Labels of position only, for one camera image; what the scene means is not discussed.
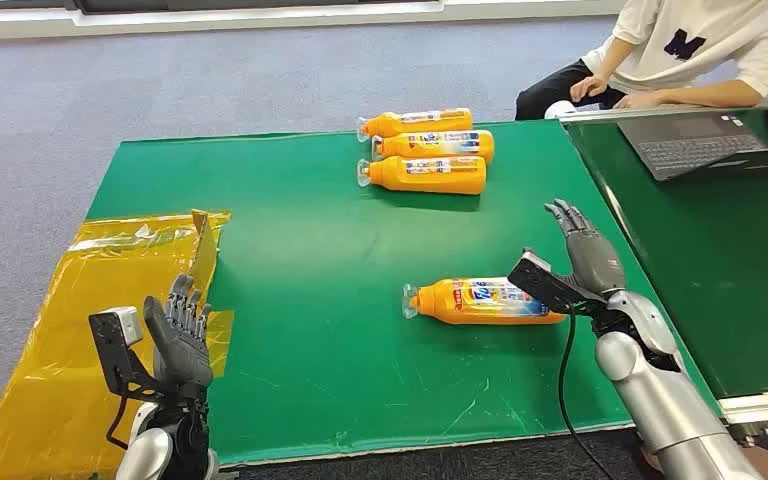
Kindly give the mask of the person's right hand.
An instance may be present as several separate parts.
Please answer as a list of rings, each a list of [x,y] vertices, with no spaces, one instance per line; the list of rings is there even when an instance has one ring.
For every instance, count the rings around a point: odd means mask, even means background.
[[[570,87],[570,99],[573,103],[582,103],[585,98],[603,94],[607,88],[607,80],[604,76],[591,75]]]

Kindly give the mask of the person's left hand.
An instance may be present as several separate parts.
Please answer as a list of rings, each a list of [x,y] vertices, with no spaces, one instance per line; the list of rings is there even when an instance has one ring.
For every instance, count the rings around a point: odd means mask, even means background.
[[[663,103],[660,91],[638,92],[623,96],[613,109],[646,109],[654,108]]]

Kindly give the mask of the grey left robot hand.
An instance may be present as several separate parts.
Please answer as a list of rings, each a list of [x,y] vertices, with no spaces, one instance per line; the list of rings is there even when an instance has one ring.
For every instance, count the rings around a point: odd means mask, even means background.
[[[207,320],[212,312],[201,304],[195,279],[179,274],[165,302],[148,296],[143,316],[154,342],[153,376],[171,394],[204,401],[213,381],[207,348]]]

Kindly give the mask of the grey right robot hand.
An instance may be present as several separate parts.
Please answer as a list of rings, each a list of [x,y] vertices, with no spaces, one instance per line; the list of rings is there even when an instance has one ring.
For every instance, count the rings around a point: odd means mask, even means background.
[[[544,208],[565,238],[573,284],[604,298],[626,288],[625,270],[613,244],[576,206],[554,199]]]

